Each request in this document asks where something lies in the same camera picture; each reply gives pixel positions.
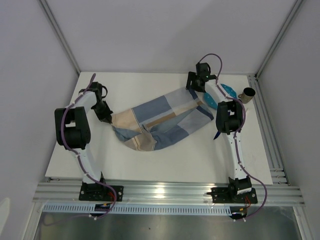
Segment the blue beige checked cloth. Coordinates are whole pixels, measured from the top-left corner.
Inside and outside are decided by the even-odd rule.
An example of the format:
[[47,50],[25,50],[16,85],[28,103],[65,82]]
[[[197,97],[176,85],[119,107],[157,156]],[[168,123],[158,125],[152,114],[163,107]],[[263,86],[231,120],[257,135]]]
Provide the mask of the blue beige checked cloth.
[[151,152],[176,144],[213,120],[197,93],[182,87],[113,114],[111,126],[128,148]]

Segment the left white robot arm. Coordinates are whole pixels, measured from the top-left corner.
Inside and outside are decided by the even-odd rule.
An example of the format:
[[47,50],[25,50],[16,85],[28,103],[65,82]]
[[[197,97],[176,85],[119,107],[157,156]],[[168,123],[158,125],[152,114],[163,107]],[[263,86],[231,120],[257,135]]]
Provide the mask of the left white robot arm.
[[83,183],[94,184],[90,194],[101,201],[108,195],[108,188],[104,183],[102,171],[94,161],[90,149],[91,129],[87,118],[89,111],[94,111],[102,123],[112,122],[112,113],[104,98],[107,88],[99,82],[92,82],[85,89],[80,90],[73,103],[54,111],[56,140],[77,160],[84,177]]

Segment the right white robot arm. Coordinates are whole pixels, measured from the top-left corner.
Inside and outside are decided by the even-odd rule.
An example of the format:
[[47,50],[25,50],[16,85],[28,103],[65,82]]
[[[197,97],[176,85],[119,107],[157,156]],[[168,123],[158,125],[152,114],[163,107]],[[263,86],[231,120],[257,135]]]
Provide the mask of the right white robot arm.
[[186,89],[191,93],[203,93],[206,104],[216,110],[215,125],[225,140],[231,158],[232,176],[228,178],[228,186],[212,188],[209,193],[212,201],[231,204],[256,203],[256,199],[250,200],[251,194],[255,192],[245,168],[241,146],[241,130],[246,120],[243,103],[234,90],[219,83],[218,76],[211,74],[211,67],[206,62],[198,62],[195,72],[188,73]]

